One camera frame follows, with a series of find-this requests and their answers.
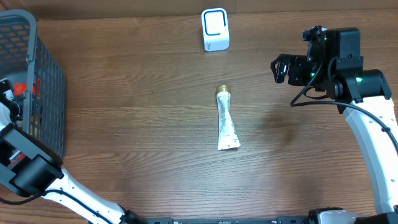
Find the white tube gold cap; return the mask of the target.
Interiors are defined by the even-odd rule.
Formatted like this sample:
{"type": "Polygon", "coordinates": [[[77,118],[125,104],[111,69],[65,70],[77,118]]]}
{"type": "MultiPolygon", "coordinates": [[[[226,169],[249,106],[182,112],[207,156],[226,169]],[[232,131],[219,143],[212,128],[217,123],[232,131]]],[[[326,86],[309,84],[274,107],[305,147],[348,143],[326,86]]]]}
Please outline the white tube gold cap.
{"type": "Polygon", "coordinates": [[[230,86],[220,85],[216,88],[216,102],[218,107],[218,150],[237,148],[241,144],[230,113],[230,86]]]}

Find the orange spaghetti packet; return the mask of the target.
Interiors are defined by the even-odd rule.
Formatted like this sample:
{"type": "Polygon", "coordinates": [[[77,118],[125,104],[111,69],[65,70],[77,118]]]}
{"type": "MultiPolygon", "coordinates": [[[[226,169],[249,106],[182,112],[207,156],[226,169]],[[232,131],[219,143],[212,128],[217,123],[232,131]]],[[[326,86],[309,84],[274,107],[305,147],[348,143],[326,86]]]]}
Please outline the orange spaghetti packet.
{"type": "MultiPolygon", "coordinates": [[[[27,90],[27,83],[19,83],[16,82],[14,84],[13,94],[14,96],[23,95],[24,92],[27,90]]],[[[40,80],[34,82],[33,84],[33,94],[40,94],[40,80]]]]}

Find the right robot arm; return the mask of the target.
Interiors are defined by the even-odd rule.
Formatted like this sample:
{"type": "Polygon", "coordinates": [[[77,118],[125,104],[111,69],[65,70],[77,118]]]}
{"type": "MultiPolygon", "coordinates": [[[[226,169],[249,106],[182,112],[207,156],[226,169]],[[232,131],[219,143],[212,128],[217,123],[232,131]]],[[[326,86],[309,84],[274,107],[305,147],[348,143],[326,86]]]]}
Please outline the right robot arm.
{"type": "Polygon", "coordinates": [[[337,107],[359,144],[376,210],[366,216],[339,207],[316,208],[303,223],[397,223],[397,118],[384,74],[363,68],[358,28],[315,26],[302,38],[307,54],[279,55],[271,62],[274,80],[302,86],[291,107],[337,107]]]}

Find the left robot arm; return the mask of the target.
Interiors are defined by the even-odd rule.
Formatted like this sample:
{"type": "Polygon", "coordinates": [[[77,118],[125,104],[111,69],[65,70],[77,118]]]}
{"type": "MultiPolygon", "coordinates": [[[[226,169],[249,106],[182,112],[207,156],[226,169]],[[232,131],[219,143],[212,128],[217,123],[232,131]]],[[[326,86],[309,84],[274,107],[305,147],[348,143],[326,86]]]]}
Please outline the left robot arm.
{"type": "Polygon", "coordinates": [[[59,203],[89,223],[144,223],[144,219],[105,200],[75,180],[61,158],[15,125],[20,107],[10,81],[1,80],[1,184],[23,197],[59,203]]]}

